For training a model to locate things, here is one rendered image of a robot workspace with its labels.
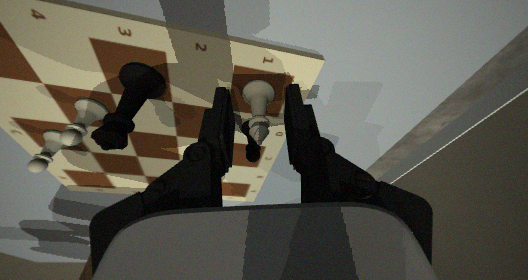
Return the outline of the wooden chessboard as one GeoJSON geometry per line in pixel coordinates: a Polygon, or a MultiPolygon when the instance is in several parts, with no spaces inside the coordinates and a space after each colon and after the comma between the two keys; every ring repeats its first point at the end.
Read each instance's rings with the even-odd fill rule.
{"type": "Polygon", "coordinates": [[[299,84],[303,103],[323,55],[67,0],[0,0],[0,127],[32,156],[47,130],[73,124],[80,98],[115,113],[125,87],[122,67],[141,62],[164,78],[162,96],[147,99],[123,149],[102,150],[91,133],[61,148],[47,170],[70,191],[135,194],[183,160],[198,142],[216,87],[229,89],[235,117],[232,167],[222,200],[254,202],[285,139],[286,87],[299,84]],[[242,124],[252,118],[242,96],[251,80],[268,81],[269,135],[260,159],[246,158],[242,124]]]}

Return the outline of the white pawn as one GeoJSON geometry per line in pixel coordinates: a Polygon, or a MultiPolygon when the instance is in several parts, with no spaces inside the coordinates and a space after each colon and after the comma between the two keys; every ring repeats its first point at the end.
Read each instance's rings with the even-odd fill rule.
{"type": "Polygon", "coordinates": [[[45,139],[44,147],[40,154],[35,154],[33,160],[31,160],[27,168],[29,171],[34,173],[40,173],[48,168],[48,163],[52,163],[54,156],[61,148],[68,147],[61,143],[59,137],[62,131],[58,130],[47,130],[43,137],[45,139]]]}
{"type": "Polygon", "coordinates": [[[77,116],[73,124],[67,124],[60,134],[60,141],[67,146],[79,144],[83,136],[88,134],[88,128],[94,121],[102,120],[108,109],[99,101],[91,98],[80,98],[75,103],[77,116]]]}

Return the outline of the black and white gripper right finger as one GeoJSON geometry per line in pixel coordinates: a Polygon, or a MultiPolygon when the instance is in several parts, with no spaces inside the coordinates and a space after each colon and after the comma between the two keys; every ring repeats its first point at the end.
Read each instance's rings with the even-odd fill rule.
{"type": "Polygon", "coordinates": [[[433,212],[422,197],[383,181],[335,152],[320,137],[313,107],[303,105],[299,84],[285,93],[284,125],[290,165],[301,174],[301,203],[358,202],[384,208],[409,227],[432,264],[433,212]]]}

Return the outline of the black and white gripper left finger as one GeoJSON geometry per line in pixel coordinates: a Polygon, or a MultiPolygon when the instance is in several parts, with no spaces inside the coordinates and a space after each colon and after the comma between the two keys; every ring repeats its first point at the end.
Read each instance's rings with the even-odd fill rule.
{"type": "Polygon", "coordinates": [[[98,212],[89,226],[92,274],[116,234],[143,216],[175,209],[223,207],[222,180],[232,167],[235,117],[229,89],[216,87],[198,142],[183,160],[137,192],[98,212]],[[179,202],[179,203],[178,203],[179,202]]]}

